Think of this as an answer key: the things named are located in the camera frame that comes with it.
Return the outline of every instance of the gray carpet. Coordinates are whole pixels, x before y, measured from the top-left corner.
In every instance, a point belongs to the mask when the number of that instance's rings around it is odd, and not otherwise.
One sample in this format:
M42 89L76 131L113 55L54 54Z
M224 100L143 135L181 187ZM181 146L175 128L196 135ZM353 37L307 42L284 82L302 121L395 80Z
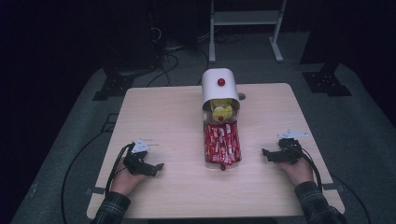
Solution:
M244 40L234 44L217 45L217 61L209 68L231 69L237 84L289 83L329 171L347 182L360 196L373 223L393 223L396 220L395 128L363 88L358 76L343 65L335 74L352 96L311 93L302 72L318 71L321 64L299 65L307 33L280 34L278 45L285 59L283 63L275 61L268 36L245 35ZM207 53L208 45L203 44L200 49ZM196 85L206 68L205 55L199 50L182 50L173 55L177 56L178 65L169 72L171 85ZM165 58L163 67L170 68L174 63L174 58ZM161 72L158 69L136 78L133 87L145 87ZM92 75L12 223L63 223L61 190L69 164L84 145L101 132L107 115L120 111L122 97L92 100L105 78L103 70ZM162 76L151 86L166 86L167 83ZM90 189L94 187L110 137L111 133L99 135L82 150L71 168L64 188L67 223L89 222L86 209L91 198ZM340 195L349 223L367 223L360 204L349 190ZM276 220L280 224L304 223L303 217L276 217ZM125 222L147 223L146 220Z

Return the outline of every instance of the plaid shirt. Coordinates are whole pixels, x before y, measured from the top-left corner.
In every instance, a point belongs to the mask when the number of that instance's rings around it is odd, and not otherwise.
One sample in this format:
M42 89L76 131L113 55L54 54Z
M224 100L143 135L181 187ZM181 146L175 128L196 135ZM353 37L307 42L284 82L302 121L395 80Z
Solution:
M308 224L339 224L347 220L337 209L329 206L315 182L304 182L294 190ZM116 192L110 191L103 200L91 224L121 223L131 201Z

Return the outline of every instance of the candy dispenser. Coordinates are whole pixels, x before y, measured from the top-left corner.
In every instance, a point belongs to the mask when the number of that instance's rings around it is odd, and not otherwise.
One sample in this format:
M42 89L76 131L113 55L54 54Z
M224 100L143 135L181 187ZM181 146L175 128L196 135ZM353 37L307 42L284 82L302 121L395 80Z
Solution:
M233 72L209 69L202 76L206 167L235 167L241 161L237 120L239 98Z

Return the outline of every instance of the hand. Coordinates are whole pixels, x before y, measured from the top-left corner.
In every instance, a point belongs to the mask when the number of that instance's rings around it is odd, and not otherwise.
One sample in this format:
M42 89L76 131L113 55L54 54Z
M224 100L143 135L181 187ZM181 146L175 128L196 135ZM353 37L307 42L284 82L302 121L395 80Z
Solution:
M123 164L124 159L125 158L120 159L110 191L128 196L140 182L149 177L146 175L131 175L131 173L129 173L128 169L126 169Z
M300 158L294 165L287 162L275 162L275 164L286 172L291 183L296 187L304 182L314 181L312 168L304 158Z

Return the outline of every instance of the human arm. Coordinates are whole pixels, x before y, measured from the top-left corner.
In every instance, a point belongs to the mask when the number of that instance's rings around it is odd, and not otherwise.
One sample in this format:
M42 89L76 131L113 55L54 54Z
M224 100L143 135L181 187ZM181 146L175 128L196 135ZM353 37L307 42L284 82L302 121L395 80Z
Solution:
M329 206L314 182L311 166L304 158L299 159L294 165L286 162L277 162L276 165L285 171L295 186L294 192L300 201L308 224L347 223L337 209Z
M128 195L140 182L147 178L145 175L131 175L127 169L124 169L122 158L117 167L110 192L103 200L91 224L120 223L131 203Z

